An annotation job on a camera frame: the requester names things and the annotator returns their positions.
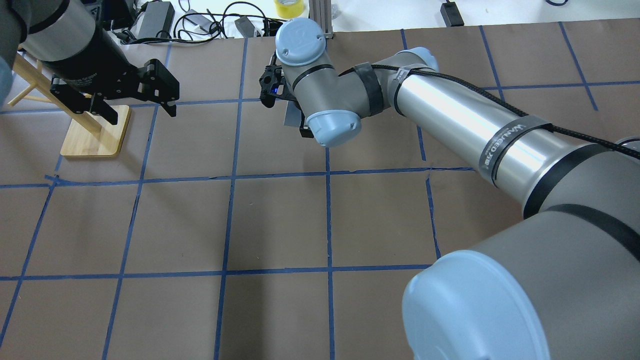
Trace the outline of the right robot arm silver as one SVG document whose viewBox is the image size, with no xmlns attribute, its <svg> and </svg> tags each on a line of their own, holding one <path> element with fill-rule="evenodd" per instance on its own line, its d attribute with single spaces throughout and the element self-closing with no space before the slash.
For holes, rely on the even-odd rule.
<svg viewBox="0 0 640 360">
<path fill-rule="evenodd" d="M 442 73 L 424 47 L 338 74 L 312 19 L 286 21 L 274 43 L 289 99 L 321 146 L 343 145 L 392 109 L 519 203 L 519 223 L 407 283 L 415 360 L 639 358 L 638 151 Z"/>
</svg>

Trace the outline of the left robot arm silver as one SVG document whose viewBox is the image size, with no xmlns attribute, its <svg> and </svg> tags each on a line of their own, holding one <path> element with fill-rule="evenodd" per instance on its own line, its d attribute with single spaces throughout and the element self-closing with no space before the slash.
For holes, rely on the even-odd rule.
<svg viewBox="0 0 640 360">
<path fill-rule="evenodd" d="M 73 113 L 118 123 L 109 100 L 133 98 L 177 114 L 179 81 L 158 59 L 136 67 L 79 0 L 3 0 L 1 101 L 13 86 L 13 66 L 22 46 L 54 77 L 50 93 Z"/>
</svg>

